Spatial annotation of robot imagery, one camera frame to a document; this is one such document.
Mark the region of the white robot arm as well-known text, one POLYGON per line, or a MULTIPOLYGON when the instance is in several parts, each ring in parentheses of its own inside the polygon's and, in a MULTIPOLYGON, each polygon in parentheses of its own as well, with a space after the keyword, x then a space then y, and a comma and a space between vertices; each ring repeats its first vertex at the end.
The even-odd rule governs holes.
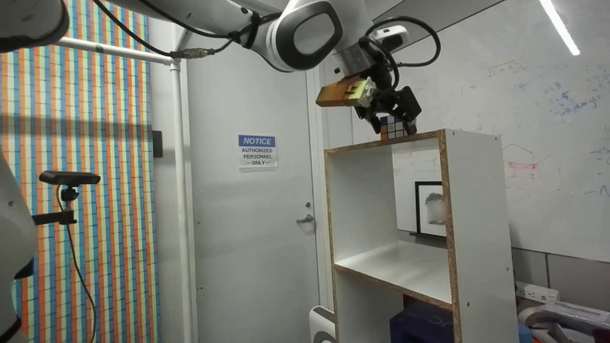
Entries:
MULTIPOLYGON (((406 30, 382 28, 368 15, 364 0, 288 0, 282 9, 258 0, 107 1, 208 38, 241 43, 281 72, 309 70, 336 55, 343 78, 321 87, 319 106, 353 106, 376 133, 383 127, 382 114, 401 121, 406 135, 418 131, 416 118, 422 106, 408 85, 399 89, 399 62, 391 55, 406 30)), ((103 0, 94 3, 138 39, 103 0)))

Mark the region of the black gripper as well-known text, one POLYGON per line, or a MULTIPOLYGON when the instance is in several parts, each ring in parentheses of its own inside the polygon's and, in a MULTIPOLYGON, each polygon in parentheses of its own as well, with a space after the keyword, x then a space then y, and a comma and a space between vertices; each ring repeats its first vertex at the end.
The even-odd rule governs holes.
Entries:
POLYGON ((406 135, 418 133, 416 120, 422 112, 422 106, 410 85, 404 85, 403 89, 382 89, 370 76, 366 76, 357 79, 355 99, 357 116, 368 120, 370 123, 380 123, 380 140, 389 140, 389 114, 404 123, 406 135))

